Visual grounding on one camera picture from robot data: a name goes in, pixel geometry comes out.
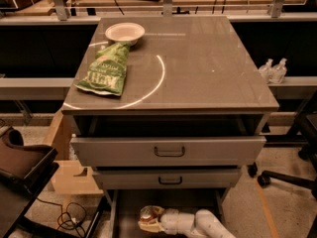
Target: office chair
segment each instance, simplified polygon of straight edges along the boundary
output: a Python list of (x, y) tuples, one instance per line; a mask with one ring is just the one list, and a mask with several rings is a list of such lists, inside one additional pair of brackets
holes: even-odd
[[(307, 144), (298, 152), (298, 156), (302, 160), (309, 160), (315, 171), (317, 172), (317, 91), (313, 96), (304, 103), (301, 111), (298, 112), (294, 119), (294, 123), (287, 132), (287, 135), (293, 136), (300, 132), (306, 139)], [(317, 199), (317, 179), (310, 180), (306, 178), (297, 178), (281, 173), (263, 171), (258, 176), (258, 183), (261, 187), (268, 186), (270, 179), (279, 179), (294, 185), (311, 189), (313, 196)]]
[(18, 130), (10, 126), (0, 128), (0, 180), (7, 186), (32, 193), (56, 154), (51, 146), (24, 146)]

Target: metal post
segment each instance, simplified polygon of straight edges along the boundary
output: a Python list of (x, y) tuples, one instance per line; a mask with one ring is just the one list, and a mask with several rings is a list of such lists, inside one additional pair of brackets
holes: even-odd
[(162, 14), (167, 17), (172, 16), (172, 0), (163, 0)]
[(53, 0), (56, 13), (59, 20), (67, 20), (69, 18), (69, 11), (64, 0)]
[(281, 14), (281, 9), (283, 7), (284, 0), (273, 0), (272, 4), (268, 9), (268, 13), (272, 18), (278, 18)]

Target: gray tabletop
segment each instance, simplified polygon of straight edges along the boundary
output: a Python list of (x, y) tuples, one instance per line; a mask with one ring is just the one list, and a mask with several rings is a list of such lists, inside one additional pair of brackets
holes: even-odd
[(96, 52), (112, 44), (106, 29), (123, 22), (146, 30), (130, 49), (123, 95), (100, 96), (73, 85), (63, 103), (64, 114), (277, 110), (248, 52), (222, 16), (103, 18), (73, 83), (87, 74)]

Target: open drawer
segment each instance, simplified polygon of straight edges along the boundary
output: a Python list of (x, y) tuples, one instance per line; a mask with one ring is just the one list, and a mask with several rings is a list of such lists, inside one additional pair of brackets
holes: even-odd
[(93, 177), (100, 189), (232, 187), (241, 176), (236, 168), (98, 170)]
[(138, 225), (140, 210), (147, 205), (195, 214), (208, 209), (224, 223), (220, 196), (221, 189), (151, 189), (115, 190), (112, 202), (109, 238), (169, 237), (164, 232), (149, 233)]
[(263, 136), (187, 138), (72, 138), (83, 166), (180, 167), (250, 165)]

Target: drawer handle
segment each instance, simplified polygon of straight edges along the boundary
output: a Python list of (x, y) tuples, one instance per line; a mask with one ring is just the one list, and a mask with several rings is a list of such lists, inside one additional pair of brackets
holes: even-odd
[(159, 151), (158, 147), (155, 147), (155, 155), (159, 157), (182, 157), (185, 155), (185, 147), (182, 147), (181, 151)]
[(175, 180), (171, 180), (170, 178), (164, 180), (164, 178), (158, 177), (158, 183), (161, 185), (180, 185), (182, 184), (182, 177)]

